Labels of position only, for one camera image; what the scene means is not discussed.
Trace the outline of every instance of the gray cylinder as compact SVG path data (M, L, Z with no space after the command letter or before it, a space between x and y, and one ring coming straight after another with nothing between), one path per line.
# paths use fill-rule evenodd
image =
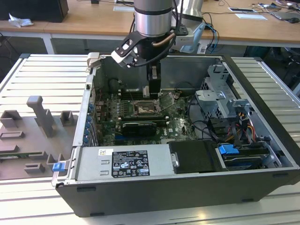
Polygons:
M179 4L177 5L178 12L180 12L181 3L182 1L179 0ZM184 0L183 10L182 10L183 18L196 20L196 21L202 19L203 18L201 13L202 4L203 4L203 0Z
M160 11L172 7L173 0L134 0L135 8L144 11Z
M146 37L159 37L171 29L172 0L135 0L136 30Z

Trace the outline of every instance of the motherboard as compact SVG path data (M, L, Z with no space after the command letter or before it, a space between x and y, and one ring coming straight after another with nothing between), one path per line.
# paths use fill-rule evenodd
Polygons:
M96 101L100 146L165 144L195 140L188 116L189 96L163 91L156 100L123 100L120 94L102 93Z

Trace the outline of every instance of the warning label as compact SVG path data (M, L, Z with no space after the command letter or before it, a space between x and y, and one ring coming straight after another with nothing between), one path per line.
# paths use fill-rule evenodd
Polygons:
M114 151L112 153L112 177L150 176L147 151Z

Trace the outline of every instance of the blue tab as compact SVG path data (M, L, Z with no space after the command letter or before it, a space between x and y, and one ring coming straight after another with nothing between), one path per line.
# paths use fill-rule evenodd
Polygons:
M52 167L53 172L64 172L66 163L54 163Z
M233 147L233 144L222 144L219 147L221 155L223 154L239 154L239 150Z

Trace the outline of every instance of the laptop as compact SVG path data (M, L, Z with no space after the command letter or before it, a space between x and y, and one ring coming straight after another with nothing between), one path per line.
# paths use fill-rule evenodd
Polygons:
M270 14L277 17L279 20L289 20L292 18L300 19L300 14L298 13L270 12Z

